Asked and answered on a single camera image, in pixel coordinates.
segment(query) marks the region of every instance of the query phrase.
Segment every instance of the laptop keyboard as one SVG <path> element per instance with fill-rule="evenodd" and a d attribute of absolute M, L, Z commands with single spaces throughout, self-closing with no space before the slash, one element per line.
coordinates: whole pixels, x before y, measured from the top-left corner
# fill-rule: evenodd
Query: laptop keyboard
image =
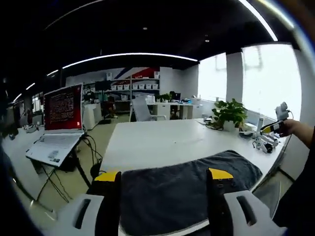
<path fill-rule="evenodd" d="M 39 139 L 39 145 L 43 146 L 53 146 L 57 148 L 69 148 L 74 142 L 78 139 L 78 136 L 63 136 L 63 135 L 54 135 L 54 136 L 43 136 Z"/>

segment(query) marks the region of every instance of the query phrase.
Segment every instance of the ceiling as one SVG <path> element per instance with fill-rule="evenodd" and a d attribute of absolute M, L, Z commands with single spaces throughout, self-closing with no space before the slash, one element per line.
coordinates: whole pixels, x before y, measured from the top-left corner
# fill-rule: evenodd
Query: ceiling
<path fill-rule="evenodd" d="M 172 1 L 50 0 L 3 7 L 1 54 L 5 58 L 0 78 L 9 97 L 60 82 L 46 74 L 65 65 L 118 53 L 162 53 L 201 60 L 239 51 L 241 47 L 272 42 L 265 28 L 238 0 Z M 279 41 L 297 48 L 290 33 L 261 5 Z M 153 56 L 128 56 L 93 60 L 63 70 L 62 76 L 125 66 L 188 68 L 196 62 Z"/>

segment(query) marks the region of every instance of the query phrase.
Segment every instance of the gray towel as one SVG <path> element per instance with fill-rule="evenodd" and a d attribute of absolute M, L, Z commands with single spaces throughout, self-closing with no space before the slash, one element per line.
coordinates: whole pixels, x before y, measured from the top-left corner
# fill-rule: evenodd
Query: gray towel
<path fill-rule="evenodd" d="M 121 225 L 127 234 L 168 234 L 206 220 L 206 170 L 234 176 L 235 191 L 248 190 L 260 169 L 232 150 L 175 166 L 127 171 L 122 175 Z"/>

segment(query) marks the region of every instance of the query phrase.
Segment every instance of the laptop screen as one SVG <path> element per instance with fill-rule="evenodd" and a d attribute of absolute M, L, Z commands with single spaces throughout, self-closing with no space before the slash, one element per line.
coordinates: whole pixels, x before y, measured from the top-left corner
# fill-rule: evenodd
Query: laptop screen
<path fill-rule="evenodd" d="M 76 85 L 45 94 L 45 130 L 82 129 L 81 93 Z"/>

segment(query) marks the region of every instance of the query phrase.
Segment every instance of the white wall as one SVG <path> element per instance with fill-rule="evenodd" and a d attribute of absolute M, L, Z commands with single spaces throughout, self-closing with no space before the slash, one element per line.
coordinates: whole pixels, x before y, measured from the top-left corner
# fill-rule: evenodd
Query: white wall
<path fill-rule="evenodd" d="M 174 92 L 183 92 L 181 71 L 169 67 L 160 68 L 160 94 Z"/>
<path fill-rule="evenodd" d="M 300 70 L 302 88 L 300 121 L 310 126 L 315 126 L 315 78 L 305 56 L 298 50 L 295 50 L 295 55 Z M 292 178 L 297 179 L 303 171 L 308 154 L 309 149 L 295 136 L 292 136 L 288 143 L 281 169 Z"/>
<path fill-rule="evenodd" d="M 193 95 L 198 96 L 198 66 L 194 65 L 186 70 L 180 71 L 182 98 L 190 98 Z"/>
<path fill-rule="evenodd" d="M 123 68 L 100 70 L 100 71 L 93 71 L 93 72 L 89 72 L 89 73 L 85 73 L 85 74 L 81 74 L 77 76 L 70 76 L 66 78 L 65 85 L 72 86 L 72 85 L 78 85 L 80 83 L 88 84 L 88 83 L 93 83 L 96 81 L 103 81 L 106 77 L 107 72 L 112 73 L 112 77 L 115 78 L 122 71 L 122 69 Z"/>
<path fill-rule="evenodd" d="M 242 102 L 243 97 L 243 62 L 242 53 L 226 55 L 226 101 Z"/>
<path fill-rule="evenodd" d="M 206 101 L 206 100 L 201 100 L 201 105 L 203 105 L 203 111 L 202 114 L 203 115 L 207 115 L 207 116 L 213 116 L 213 112 L 212 109 L 215 108 L 215 102 L 212 101 Z"/>

